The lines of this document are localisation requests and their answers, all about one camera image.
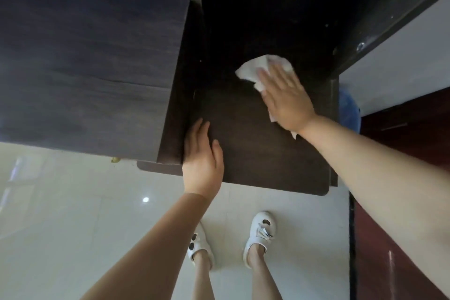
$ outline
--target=white tiled floor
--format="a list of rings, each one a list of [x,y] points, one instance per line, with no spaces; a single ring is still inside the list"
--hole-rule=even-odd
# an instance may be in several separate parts
[[[0,143],[0,299],[78,299],[182,192],[181,177],[134,161]],[[261,210],[278,222],[266,260],[284,299],[348,299],[346,188],[318,197],[234,184],[202,221],[216,298],[251,298],[241,256]],[[185,260],[173,299],[190,297],[193,271]]]

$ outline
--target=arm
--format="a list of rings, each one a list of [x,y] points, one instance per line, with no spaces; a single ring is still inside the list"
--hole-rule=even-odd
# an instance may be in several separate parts
[[[217,195],[224,172],[222,149],[212,148],[209,122],[198,120],[184,142],[184,194],[82,300],[170,299],[192,233]]]
[[[316,115],[298,78],[280,66],[260,78],[278,123],[323,155],[370,216],[450,296],[450,174]]]

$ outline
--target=forearm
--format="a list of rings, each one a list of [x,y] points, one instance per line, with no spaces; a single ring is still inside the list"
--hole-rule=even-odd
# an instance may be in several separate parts
[[[450,175],[317,117],[301,132],[357,201],[447,295]]]
[[[185,193],[82,299],[170,299],[192,233],[209,204],[201,195]]]

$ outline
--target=white wall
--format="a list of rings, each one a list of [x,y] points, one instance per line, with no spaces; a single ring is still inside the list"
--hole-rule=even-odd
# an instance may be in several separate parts
[[[450,0],[439,0],[340,75],[367,115],[450,86]]]

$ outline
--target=left hand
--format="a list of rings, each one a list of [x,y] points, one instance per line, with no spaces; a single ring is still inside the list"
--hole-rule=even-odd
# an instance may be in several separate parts
[[[209,121],[198,119],[184,140],[183,181],[185,193],[196,193],[212,201],[224,175],[223,152],[216,139],[209,145]]]

